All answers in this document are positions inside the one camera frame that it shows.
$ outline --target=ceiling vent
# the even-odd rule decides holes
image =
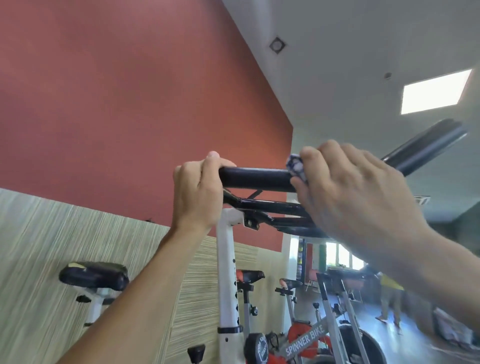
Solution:
[[[272,43],[270,43],[269,47],[273,52],[278,54],[283,51],[283,48],[285,48],[286,45],[287,44],[283,40],[281,40],[279,37],[276,37],[274,40],[272,40]]]
[[[414,196],[414,198],[420,206],[426,205],[430,201],[430,196]]]

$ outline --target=right hand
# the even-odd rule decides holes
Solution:
[[[433,230],[403,175],[371,153],[334,140],[300,153],[308,186],[291,179],[315,224],[382,269]]]

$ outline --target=person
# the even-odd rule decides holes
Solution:
[[[480,331],[480,260],[432,230],[403,175],[371,153],[328,141],[304,147],[308,185],[291,179],[315,224],[355,256]],[[173,312],[183,274],[220,218],[218,169],[210,152],[174,172],[171,229],[127,289],[58,364],[150,364]]]
[[[388,308],[393,299],[393,317],[396,327],[400,327],[400,314],[402,312],[403,287],[384,273],[378,273],[380,277],[380,302],[382,303],[382,314],[376,317],[382,322],[388,321]]]

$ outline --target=left hand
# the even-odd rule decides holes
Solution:
[[[194,229],[207,234],[218,222],[223,206],[220,167],[236,165],[220,158],[217,152],[210,152],[204,160],[175,168],[172,229]]]

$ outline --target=floor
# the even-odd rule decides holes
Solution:
[[[315,293],[311,288],[307,292],[304,289],[297,289],[297,300],[296,318],[316,322],[312,303],[320,301],[320,294]],[[332,297],[331,304],[336,302],[336,297]],[[441,338],[427,337],[406,315],[402,315],[401,329],[398,331],[393,324],[393,313],[390,313],[390,321],[384,324],[375,319],[380,313],[380,307],[354,302],[353,308],[360,327],[378,341],[388,364],[480,363],[480,354],[456,348]],[[321,304],[319,311],[320,316],[323,317]]]

